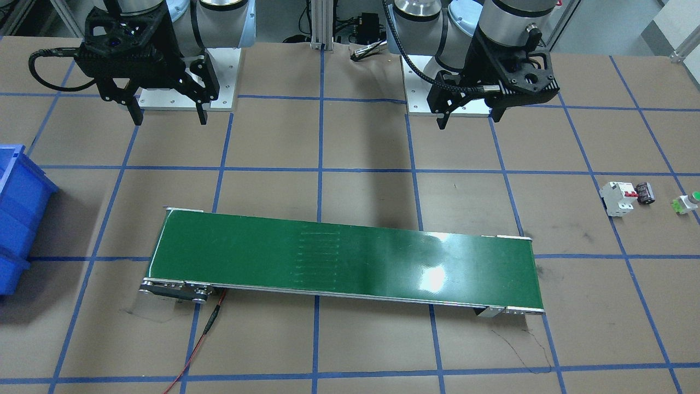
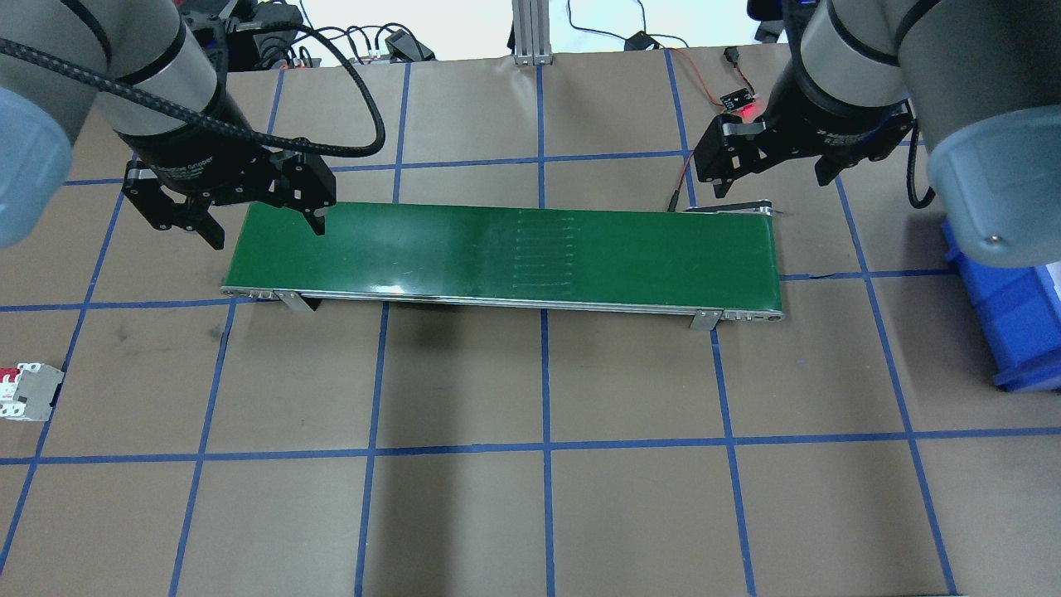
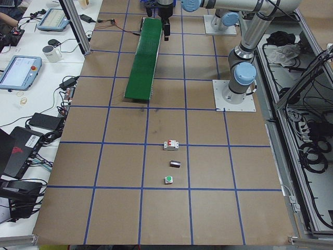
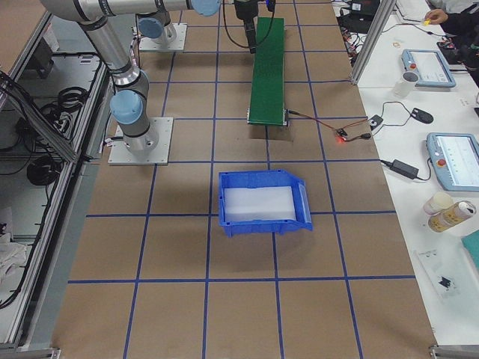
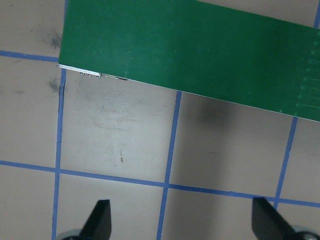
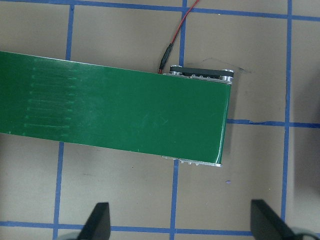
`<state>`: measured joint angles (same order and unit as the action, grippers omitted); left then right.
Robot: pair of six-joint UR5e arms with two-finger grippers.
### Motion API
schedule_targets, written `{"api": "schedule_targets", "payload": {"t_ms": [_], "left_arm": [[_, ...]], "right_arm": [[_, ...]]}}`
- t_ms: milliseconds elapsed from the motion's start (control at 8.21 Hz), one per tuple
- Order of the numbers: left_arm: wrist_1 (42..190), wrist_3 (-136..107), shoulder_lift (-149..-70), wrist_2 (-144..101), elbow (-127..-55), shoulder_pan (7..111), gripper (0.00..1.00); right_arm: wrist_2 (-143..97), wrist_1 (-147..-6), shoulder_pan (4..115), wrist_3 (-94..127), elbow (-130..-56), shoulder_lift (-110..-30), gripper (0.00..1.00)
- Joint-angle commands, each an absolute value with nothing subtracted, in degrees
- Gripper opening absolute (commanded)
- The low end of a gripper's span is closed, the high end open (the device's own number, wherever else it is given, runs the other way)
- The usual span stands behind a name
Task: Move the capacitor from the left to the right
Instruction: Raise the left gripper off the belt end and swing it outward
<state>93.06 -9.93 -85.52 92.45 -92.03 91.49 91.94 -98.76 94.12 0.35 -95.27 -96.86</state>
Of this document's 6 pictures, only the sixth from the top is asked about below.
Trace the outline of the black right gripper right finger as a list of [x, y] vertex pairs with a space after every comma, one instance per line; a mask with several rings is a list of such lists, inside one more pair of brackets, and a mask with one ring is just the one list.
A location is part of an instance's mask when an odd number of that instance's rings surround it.
[[250, 203], [250, 231], [255, 240], [294, 240], [294, 232], [262, 199]]

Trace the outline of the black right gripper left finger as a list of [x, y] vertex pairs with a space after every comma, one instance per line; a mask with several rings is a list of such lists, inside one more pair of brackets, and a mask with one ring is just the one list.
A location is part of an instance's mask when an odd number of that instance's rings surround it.
[[78, 235], [79, 240], [109, 240], [111, 236], [110, 207], [108, 202], [95, 205], [84, 227]]

